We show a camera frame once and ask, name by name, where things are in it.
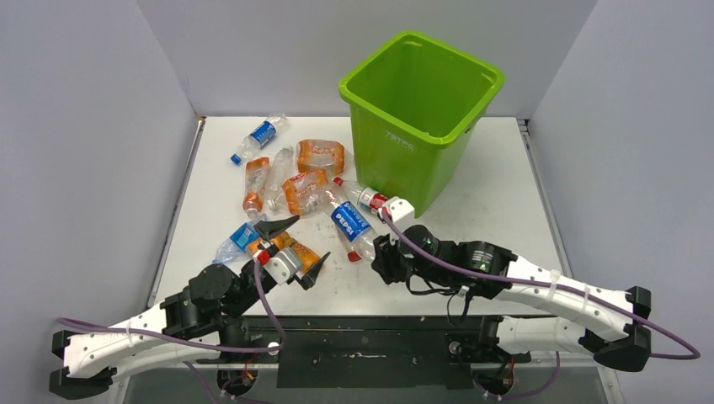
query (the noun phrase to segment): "black bracket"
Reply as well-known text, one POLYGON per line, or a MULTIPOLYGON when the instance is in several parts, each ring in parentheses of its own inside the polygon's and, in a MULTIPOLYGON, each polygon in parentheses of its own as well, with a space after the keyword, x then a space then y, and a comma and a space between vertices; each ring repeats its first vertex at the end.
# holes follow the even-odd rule
POLYGON ((50 392, 65 400, 81 400, 98 396, 109 390, 116 368, 104 368, 88 379, 69 377, 69 368, 64 367, 50 373, 50 392))
POLYGON ((259 221, 253 228, 267 242, 288 230, 298 220, 300 220, 300 216, 295 215, 281 221, 259 221))

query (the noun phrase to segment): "white tabletop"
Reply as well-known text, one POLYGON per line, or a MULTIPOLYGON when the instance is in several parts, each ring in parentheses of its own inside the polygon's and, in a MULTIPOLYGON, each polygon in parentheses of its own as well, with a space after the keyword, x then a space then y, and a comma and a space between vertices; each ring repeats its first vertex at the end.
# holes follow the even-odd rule
MULTIPOLYGON (((241 139, 262 118, 207 118, 197 145, 155 301, 178 293, 213 259, 216 248, 247 220, 241 210, 245 168, 230 160, 241 139)), ((340 141, 352 150, 349 118, 291 118, 292 127, 263 149, 272 158, 283 145, 302 139, 340 141)), ((354 179, 352 167, 343 177, 354 179)), ((283 218, 287 215, 270 216, 283 218)), ((368 217, 379 234, 387 229, 368 217)), ((456 174, 418 222, 440 239, 483 240, 506 247, 544 268, 561 268, 530 162, 514 118, 478 121, 456 174)), ((404 284, 385 285, 368 263, 350 263, 323 213, 301 219, 289 229, 318 254, 331 251, 317 284, 275 287, 268 300, 278 315, 296 316, 443 316, 446 298, 413 296, 404 284)), ((238 271, 245 260, 229 264, 238 271)), ((414 289, 423 283, 413 281, 414 289)), ((451 305, 461 313, 462 303, 451 305)), ((537 314, 527 306, 476 298, 469 314, 537 314)), ((246 314, 262 315, 258 303, 246 314)))

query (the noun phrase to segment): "green bucket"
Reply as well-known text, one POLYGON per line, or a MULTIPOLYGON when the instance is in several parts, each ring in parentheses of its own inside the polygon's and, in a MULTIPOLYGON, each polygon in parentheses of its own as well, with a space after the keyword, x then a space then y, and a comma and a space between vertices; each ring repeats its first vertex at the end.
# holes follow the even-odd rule
POLYGON ((395 36, 339 83, 357 180, 409 200, 422 215, 503 85, 490 63, 419 32, 395 36))

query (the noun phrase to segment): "white wall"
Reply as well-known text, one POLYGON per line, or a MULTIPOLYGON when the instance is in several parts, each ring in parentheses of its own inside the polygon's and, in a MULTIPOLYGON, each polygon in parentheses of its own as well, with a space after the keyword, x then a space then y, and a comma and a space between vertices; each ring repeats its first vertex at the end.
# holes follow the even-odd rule
POLYGON ((53 319, 146 304, 195 131, 133 1, 0 3, 0 391, 60 402, 53 319))
POLYGON ((651 289, 651 318, 702 352, 620 374, 630 404, 714 396, 712 15, 707 0, 599 0, 531 121, 573 273, 651 289))
POLYGON ((346 115, 338 82, 416 29, 499 66, 490 115, 530 117, 596 0, 140 0, 200 114, 346 115))

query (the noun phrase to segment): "screw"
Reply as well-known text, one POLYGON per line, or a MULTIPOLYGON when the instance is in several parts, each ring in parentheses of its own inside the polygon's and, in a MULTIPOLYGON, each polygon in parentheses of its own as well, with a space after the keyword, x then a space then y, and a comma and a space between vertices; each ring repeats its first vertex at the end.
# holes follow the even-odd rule
MULTIPOLYGON (((280 345, 280 344, 272 342, 272 343, 268 344, 268 348, 277 347, 278 345, 280 345)), ((269 351, 268 354, 270 354, 270 356, 275 356, 278 354, 278 351, 269 351)))
POLYGON ((459 351, 461 351, 461 344, 458 341, 452 341, 449 344, 449 352, 452 355, 456 355, 459 353, 459 351))

